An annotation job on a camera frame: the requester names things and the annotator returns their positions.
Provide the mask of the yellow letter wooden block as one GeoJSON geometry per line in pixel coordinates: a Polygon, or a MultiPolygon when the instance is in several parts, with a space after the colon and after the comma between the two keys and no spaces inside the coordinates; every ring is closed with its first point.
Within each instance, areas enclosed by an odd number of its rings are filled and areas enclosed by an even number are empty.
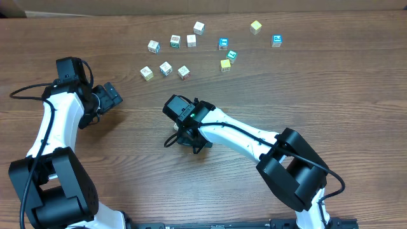
{"type": "Polygon", "coordinates": [[[146,81],[149,81],[149,80],[154,76],[152,70],[151,70],[148,66],[143,67],[143,68],[140,70],[140,73],[141,73],[141,76],[142,76],[146,81]]]}

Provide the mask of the red edged bee block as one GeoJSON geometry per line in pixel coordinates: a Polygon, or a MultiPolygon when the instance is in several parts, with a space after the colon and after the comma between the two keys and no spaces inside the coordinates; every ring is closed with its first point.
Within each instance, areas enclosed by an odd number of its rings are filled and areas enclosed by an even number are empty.
{"type": "Polygon", "coordinates": [[[186,66],[182,66],[177,70],[178,75],[184,81],[191,76],[190,70],[186,66]]]}

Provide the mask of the yellow top wooden block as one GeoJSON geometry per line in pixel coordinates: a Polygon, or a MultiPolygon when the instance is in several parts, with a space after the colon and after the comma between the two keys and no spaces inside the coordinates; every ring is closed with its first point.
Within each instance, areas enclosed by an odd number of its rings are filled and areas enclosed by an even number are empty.
{"type": "Polygon", "coordinates": [[[231,69],[230,59],[224,59],[220,61],[221,72],[228,72],[231,69]]]}

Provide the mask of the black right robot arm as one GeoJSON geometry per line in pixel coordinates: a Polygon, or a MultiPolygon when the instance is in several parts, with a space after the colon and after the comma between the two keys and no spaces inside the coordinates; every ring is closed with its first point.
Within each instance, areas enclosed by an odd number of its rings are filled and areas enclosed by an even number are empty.
{"type": "Polygon", "coordinates": [[[182,95],[173,95],[163,113],[177,130],[165,141],[166,148],[178,143],[197,154],[214,143],[222,144],[256,164],[272,193],[295,211],[298,228],[329,227],[330,216],[323,205],[328,166],[297,131],[260,130],[209,102],[182,95]]]}

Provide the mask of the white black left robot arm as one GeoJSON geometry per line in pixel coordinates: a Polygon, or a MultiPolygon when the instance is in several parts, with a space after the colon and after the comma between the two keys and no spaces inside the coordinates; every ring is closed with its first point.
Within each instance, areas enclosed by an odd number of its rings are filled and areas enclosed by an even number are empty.
{"type": "Polygon", "coordinates": [[[96,187],[74,149],[77,131],[98,123],[122,102],[110,83],[94,85],[90,66],[77,57],[56,61],[58,78],[38,97],[44,115],[26,157],[11,162],[9,177],[21,201],[20,227],[131,228],[132,220],[99,202],[96,187]]]}

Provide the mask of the white block near arm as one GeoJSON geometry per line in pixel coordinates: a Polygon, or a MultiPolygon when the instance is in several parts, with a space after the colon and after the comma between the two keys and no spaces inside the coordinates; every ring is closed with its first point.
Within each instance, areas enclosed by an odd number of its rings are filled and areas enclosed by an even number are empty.
{"type": "Polygon", "coordinates": [[[167,61],[162,63],[159,68],[164,76],[168,76],[172,72],[172,66],[167,61]]]}

